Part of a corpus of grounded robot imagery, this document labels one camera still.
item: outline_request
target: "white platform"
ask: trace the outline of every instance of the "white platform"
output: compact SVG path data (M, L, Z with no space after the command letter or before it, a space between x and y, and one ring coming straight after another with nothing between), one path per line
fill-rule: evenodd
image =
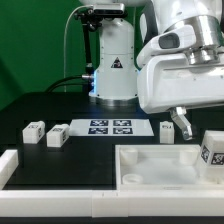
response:
M121 151L128 148L134 149L132 165L122 164L128 158L121 158ZM223 216L224 184L198 178L199 151L197 145L118 145L117 190L2 190L0 217ZM143 182L124 184L128 173L142 176Z
M0 157L0 190L4 188L18 165L17 150L6 150Z

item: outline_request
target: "black tabletop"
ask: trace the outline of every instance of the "black tabletop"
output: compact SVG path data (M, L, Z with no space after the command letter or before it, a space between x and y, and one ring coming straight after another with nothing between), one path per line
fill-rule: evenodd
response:
M193 110L189 121L197 137L185 142L176 127L175 143L201 144L205 130L223 130L224 108ZM48 148L44 136L38 144L23 144L22 130L33 121L44 121L46 132L55 124L72 119L149 119L155 136L70 137L62 148ZM0 155L18 149L19 167L4 190L111 190L116 189L115 153L117 144L159 144L159 122L171 121L169 113L145 114L138 105L108 108L91 104L83 93L29 93L0 112ZM127 218L127 219L0 219L14 223L223 223L222 218Z

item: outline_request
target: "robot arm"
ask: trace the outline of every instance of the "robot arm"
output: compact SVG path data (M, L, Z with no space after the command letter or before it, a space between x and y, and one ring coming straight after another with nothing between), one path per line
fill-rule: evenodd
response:
M141 17L140 105L146 113L170 111L186 140L186 108L224 102L221 15L222 0L153 0Z
M138 7L144 6L148 0L80 0L80 2L84 5L123 3L128 7Z

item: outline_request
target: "white cube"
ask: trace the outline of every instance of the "white cube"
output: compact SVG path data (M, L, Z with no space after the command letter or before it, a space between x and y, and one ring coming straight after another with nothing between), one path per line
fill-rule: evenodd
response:
M0 190L4 188L18 165L17 150L6 150L0 157Z
M224 132L206 131L197 161L198 174L202 178L224 178Z
M174 133L172 122L160 122L160 143L174 144Z
M60 148L69 138L69 125L55 125L47 133L47 146Z
M31 122L23 129L23 143L37 144L45 134L45 123L43 121Z

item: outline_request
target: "green wall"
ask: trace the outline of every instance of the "green wall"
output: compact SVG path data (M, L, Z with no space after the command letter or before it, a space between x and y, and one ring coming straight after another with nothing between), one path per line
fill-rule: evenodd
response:
M80 5L78 0L0 0L0 110L22 94L44 91L63 78L65 24ZM132 20L133 9L129 14ZM79 21L71 22L67 41L67 76L80 75L85 57ZM96 65L96 33L91 42Z

